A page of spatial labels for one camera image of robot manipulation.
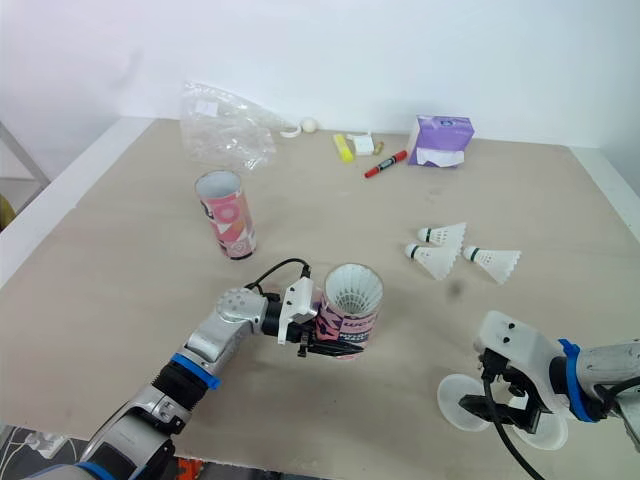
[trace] clear plastic bag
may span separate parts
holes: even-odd
[[[290,129],[291,124],[230,92],[186,82],[180,127],[192,160],[247,172],[275,154],[270,130]]]

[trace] shuttlecock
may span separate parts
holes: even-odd
[[[466,223],[457,223],[440,228],[425,227],[418,230],[418,240],[441,247],[451,247],[456,250],[456,253],[459,253],[466,228]]]
[[[369,267],[346,263],[327,275],[324,294],[332,306],[349,316],[364,317],[380,305],[382,280]]]
[[[436,280],[442,280],[451,271],[458,250],[451,247],[420,247],[410,243],[404,251],[405,255],[422,265]]]
[[[519,250],[482,250],[471,246],[465,248],[462,255],[467,260],[480,265],[496,282],[502,285],[516,267],[520,254]]]

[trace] shuttlecock tube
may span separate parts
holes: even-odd
[[[460,252],[466,229],[467,224],[464,222],[440,228],[425,227],[418,230],[418,240],[441,247],[455,248],[456,252]]]
[[[250,256],[256,248],[256,233],[240,177],[215,170],[201,176],[195,190],[222,253],[233,260]]]
[[[442,280],[451,271],[458,250],[450,247],[421,247],[415,243],[407,245],[405,255],[418,262],[436,280]]]
[[[357,263],[334,268],[324,283],[316,317],[317,338],[364,348],[378,317],[382,293],[382,280],[371,268]]]
[[[476,246],[464,249],[462,256],[480,265],[500,285],[505,283],[520,259],[519,250],[484,250]]]

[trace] blue ring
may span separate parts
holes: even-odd
[[[562,345],[562,349],[567,356],[567,390],[569,392],[569,401],[571,402],[573,413],[578,417],[578,420],[595,423],[595,420],[589,416],[584,408],[584,405],[582,404],[582,397],[580,396],[580,386],[578,385],[578,375],[576,374],[576,365],[578,363],[580,347],[571,343],[566,338],[561,338],[558,341]]]
[[[81,463],[76,463],[75,466],[80,467],[89,473],[93,473],[97,475],[100,480],[116,480],[113,475],[111,475],[104,468],[102,468],[100,465],[96,465],[95,463],[81,462]]]
[[[178,365],[182,365],[184,368],[193,373],[196,377],[202,380],[207,384],[211,390],[215,390],[220,385],[220,379],[211,375],[205,369],[197,365],[193,361],[189,360],[187,357],[180,355],[179,353],[174,353],[173,357],[171,357],[172,362],[176,362]]]

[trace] purple tissue box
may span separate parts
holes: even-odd
[[[418,115],[409,136],[409,165],[454,167],[464,162],[464,149],[473,137],[466,117]]]

